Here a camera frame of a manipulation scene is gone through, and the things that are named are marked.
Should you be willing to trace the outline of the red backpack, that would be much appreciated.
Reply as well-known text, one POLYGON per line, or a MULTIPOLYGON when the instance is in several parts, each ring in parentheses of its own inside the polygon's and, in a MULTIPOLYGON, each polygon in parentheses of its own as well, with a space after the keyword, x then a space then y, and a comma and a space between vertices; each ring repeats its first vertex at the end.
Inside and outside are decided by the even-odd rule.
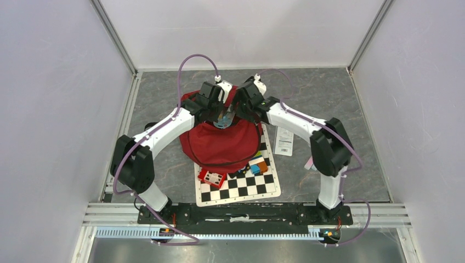
MULTIPOLYGON (((234 111, 232 106, 237 86, 233 86, 223 111, 234 111)), ((189 104, 186 93, 180 98, 181 106, 189 104)), ((213 122, 196 124, 178 136, 183 152, 201 168, 218 174, 234 173, 248 164, 261 146, 263 129, 260 124, 236 117, 232 125, 219 129, 213 122)))

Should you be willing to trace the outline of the white paper packet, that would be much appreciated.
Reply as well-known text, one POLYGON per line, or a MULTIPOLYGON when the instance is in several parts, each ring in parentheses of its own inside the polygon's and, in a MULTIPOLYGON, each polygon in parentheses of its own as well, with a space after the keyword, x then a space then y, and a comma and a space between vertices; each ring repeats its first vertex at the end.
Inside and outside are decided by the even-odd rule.
POLYGON ((276 127, 274 140, 274 154, 282 156, 293 155, 294 134, 282 127, 276 127))

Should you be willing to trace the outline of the correction tape blister pack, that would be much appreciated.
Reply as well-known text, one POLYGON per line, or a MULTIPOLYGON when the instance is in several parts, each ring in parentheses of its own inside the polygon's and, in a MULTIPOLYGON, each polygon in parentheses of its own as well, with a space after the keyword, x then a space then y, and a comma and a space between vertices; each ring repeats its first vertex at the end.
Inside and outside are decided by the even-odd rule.
POLYGON ((218 119, 215 122, 213 122, 213 125, 219 129, 226 129, 232 125, 234 118, 234 111, 222 111, 218 116, 218 119))

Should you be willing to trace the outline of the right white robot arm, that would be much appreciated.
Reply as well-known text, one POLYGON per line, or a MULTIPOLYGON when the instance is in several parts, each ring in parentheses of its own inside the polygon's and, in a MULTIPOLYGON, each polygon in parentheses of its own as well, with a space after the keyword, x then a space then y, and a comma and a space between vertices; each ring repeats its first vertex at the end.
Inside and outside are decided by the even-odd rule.
POLYGON ((344 126, 336 118, 329 121, 314 118, 280 99, 265 98, 259 85, 259 81, 248 81, 237 88, 232 101, 236 115, 284 128, 309 143, 313 166, 321 174, 317 218, 324 224, 332 223, 339 216, 343 203, 341 180, 354 154, 344 126))

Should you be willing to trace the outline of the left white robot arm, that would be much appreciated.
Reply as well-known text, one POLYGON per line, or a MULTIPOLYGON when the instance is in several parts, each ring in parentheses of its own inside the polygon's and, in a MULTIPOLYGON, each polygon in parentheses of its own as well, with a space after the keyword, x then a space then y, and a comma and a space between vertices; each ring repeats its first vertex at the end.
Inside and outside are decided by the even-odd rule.
POLYGON ((166 118, 133 137, 122 135, 117 139, 110 174, 115 182, 129 187, 151 210, 159 223, 172 217, 170 199, 154 182, 154 159, 173 140, 205 121, 216 121, 222 112, 233 86, 220 81, 204 82, 192 98, 179 102, 166 118))

